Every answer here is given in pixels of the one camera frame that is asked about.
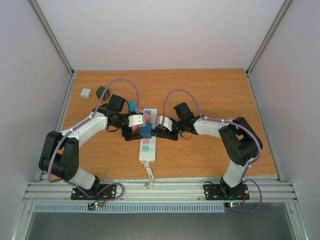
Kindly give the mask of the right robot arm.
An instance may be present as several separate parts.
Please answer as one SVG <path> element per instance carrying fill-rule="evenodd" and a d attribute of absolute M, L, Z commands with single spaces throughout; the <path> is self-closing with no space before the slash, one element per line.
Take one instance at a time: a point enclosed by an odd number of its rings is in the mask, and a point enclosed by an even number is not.
<path fill-rule="evenodd" d="M 185 102 L 173 109 L 178 120 L 158 116 L 151 135 L 172 141 L 177 141 L 182 133 L 220 138 L 230 162 L 217 192 L 224 200 L 243 193 L 241 188 L 245 174 L 250 165 L 260 158 L 263 149 L 262 141 L 246 119 L 241 116 L 233 120 L 195 116 Z"/>

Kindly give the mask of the white power strip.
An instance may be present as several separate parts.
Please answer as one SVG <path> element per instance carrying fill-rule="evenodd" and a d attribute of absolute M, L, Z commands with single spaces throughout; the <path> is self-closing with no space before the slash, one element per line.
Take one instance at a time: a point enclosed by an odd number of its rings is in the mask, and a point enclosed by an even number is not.
<path fill-rule="evenodd" d="M 144 108 L 146 113 L 151 115 L 150 123 L 157 124 L 158 111 L 156 108 Z M 156 137 L 151 139 L 141 139 L 139 146 L 139 161 L 140 162 L 154 162 L 156 160 Z"/>

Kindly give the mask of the teal oval plug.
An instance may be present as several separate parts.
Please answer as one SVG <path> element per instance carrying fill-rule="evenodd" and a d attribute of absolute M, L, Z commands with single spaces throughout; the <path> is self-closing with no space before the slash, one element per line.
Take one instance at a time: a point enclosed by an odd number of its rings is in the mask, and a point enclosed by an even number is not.
<path fill-rule="evenodd" d="M 138 113 L 139 110 L 138 110 L 138 105 L 136 102 L 134 102 L 133 100 L 129 100 L 127 102 L 127 109 L 128 109 L 128 112 L 131 113 L 131 112 L 135 112 L 135 113 Z"/>

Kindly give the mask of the dark green patterned plug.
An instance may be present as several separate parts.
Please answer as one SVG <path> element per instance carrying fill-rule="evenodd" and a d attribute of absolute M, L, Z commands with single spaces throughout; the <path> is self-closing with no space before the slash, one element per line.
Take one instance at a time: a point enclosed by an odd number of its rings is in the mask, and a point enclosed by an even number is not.
<path fill-rule="evenodd" d="M 98 89 L 95 91 L 96 96 L 103 101 L 106 101 L 110 97 L 110 91 L 109 89 L 105 88 L 104 86 L 98 87 Z"/>

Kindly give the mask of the black charger with cable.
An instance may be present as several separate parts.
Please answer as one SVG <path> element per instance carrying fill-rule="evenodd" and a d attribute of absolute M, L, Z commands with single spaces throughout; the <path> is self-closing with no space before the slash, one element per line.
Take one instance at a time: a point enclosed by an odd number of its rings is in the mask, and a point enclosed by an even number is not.
<path fill-rule="evenodd" d="M 158 137 L 163 133 L 163 129 L 159 127 L 158 125 L 151 125 L 151 136 L 152 137 Z"/>

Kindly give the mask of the white cube plug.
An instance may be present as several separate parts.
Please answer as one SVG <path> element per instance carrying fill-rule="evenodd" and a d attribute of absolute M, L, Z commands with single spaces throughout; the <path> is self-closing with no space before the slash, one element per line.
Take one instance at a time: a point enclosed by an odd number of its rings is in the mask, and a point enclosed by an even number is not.
<path fill-rule="evenodd" d="M 81 98 L 85 98 L 85 99 L 89 99 L 91 94 L 92 94 L 92 89 L 91 88 L 83 88 L 81 93 L 80 93 L 80 97 Z"/>

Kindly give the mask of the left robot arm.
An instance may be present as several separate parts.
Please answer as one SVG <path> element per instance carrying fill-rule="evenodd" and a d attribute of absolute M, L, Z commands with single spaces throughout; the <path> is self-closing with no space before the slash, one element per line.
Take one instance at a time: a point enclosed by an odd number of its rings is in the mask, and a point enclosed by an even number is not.
<path fill-rule="evenodd" d="M 79 151 L 91 137 L 109 127 L 121 130 L 125 141 L 143 138 L 134 128 L 145 125 L 147 118 L 140 109 L 122 113 L 126 102 L 124 98 L 113 94 L 108 103 L 94 108 L 73 127 L 49 132 L 40 155 L 39 169 L 80 188 L 89 199 L 96 199 L 101 193 L 100 180 L 80 167 Z"/>

